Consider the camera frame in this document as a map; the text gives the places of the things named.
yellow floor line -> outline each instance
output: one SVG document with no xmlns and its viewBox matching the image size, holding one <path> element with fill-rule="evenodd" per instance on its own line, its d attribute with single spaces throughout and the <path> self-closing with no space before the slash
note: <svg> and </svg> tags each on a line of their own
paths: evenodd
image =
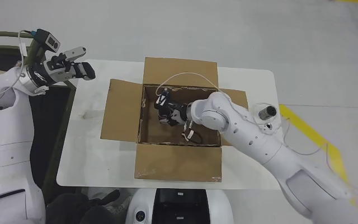
<svg viewBox="0 0 358 224">
<path fill-rule="evenodd" d="M 306 135 L 317 147 L 321 147 L 326 151 L 326 144 L 328 144 L 328 155 L 330 158 L 330 165 L 334 172 L 348 183 L 347 173 L 343 164 L 343 159 L 339 149 L 326 140 L 322 135 L 311 128 L 304 120 L 299 118 L 292 110 L 285 105 L 280 105 L 281 115 L 290 119 L 290 123 Z"/>
<path fill-rule="evenodd" d="M 354 2 L 354 3 L 358 3 L 358 0 L 336 0 L 339 2 Z"/>
</svg>

open cardboard box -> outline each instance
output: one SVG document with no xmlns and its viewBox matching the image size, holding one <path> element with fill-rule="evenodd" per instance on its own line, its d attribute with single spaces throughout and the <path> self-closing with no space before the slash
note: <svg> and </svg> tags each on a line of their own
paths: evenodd
<svg viewBox="0 0 358 224">
<path fill-rule="evenodd" d="M 183 126 L 160 124 L 154 108 L 156 89 L 166 79 L 181 72 L 195 72 L 218 86 L 214 62 L 199 60 L 146 58 L 143 84 L 111 80 L 101 138 L 136 142 L 136 179 L 221 182 L 222 149 L 228 145 L 215 130 L 194 124 L 200 144 L 182 137 Z M 184 74 L 169 80 L 172 100 L 190 103 L 206 99 L 216 89 L 200 76 Z M 232 101 L 247 108 L 246 94 L 223 90 Z"/>
</svg>

cardboard flap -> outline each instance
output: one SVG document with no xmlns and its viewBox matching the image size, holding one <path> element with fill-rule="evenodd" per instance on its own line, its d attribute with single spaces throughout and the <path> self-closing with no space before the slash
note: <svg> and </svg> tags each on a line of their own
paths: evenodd
<svg viewBox="0 0 358 224">
<path fill-rule="evenodd" d="M 221 89 L 223 92 L 225 92 L 227 95 L 230 96 L 232 102 L 234 104 L 237 104 L 239 106 L 243 106 L 244 108 L 248 109 L 247 104 L 247 98 L 246 98 L 246 92 L 240 91 L 240 90 L 229 90 L 229 89 Z M 222 146 L 231 146 L 230 143 L 228 143 L 223 136 L 222 138 Z"/>
<path fill-rule="evenodd" d="M 145 58 L 143 84 L 162 84 L 171 76 L 181 72 L 203 75 L 218 86 L 216 62 L 175 58 Z M 169 80 L 166 85 L 213 87 L 207 80 L 195 74 L 183 74 Z"/>
<path fill-rule="evenodd" d="M 222 149 L 138 144 L 136 179 L 221 182 Z"/>
<path fill-rule="evenodd" d="M 136 142 L 142 84 L 111 79 L 101 139 Z"/>
</svg>

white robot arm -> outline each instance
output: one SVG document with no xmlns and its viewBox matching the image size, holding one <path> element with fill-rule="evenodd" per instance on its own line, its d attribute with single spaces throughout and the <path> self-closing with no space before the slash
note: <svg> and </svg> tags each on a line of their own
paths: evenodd
<svg viewBox="0 0 358 224">
<path fill-rule="evenodd" d="M 275 136 L 264 134 L 251 114 L 228 95 L 212 93 L 187 108 L 187 118 L 218 130 L 233 147 L 264 166 L 294 209 L 315 224 L 357 224 L 358 210 L 337 177 L 306 164 Z"/>
<path fill-rule="evenodd" d="M 57 52 L 59 42 L 37 30 L 39 44 Z M 71 78 L 91 80 L 95 72 L 88 63 L 75 63 L 86 49 L 75 48 L 43 63 L 13 67 L 0 73 L 0 223 L 45 223 L 45 203 L 34 183 L 30 151 L 34 124 L 29 96 L 44 94 L 48 86 Z"/>
</svg>

black cylinder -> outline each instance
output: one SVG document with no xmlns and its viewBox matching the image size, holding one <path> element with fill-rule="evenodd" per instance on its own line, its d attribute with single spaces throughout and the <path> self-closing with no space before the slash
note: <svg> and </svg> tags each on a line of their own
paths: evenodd
<svg viewBox="0 0 358 224">
<path fill-rule="evenodd" d="M 273 116 L 275 116 L 276 113 L 277 113 L 277 111 L 274 106 L 268 106 L 268 107 L 264 108 L 263 110 L 261 110 L 260 112 L 258 112 L 258 117 L 261 120 L 267 120 L 268 118 L 272 118 Z"/>
</svg>

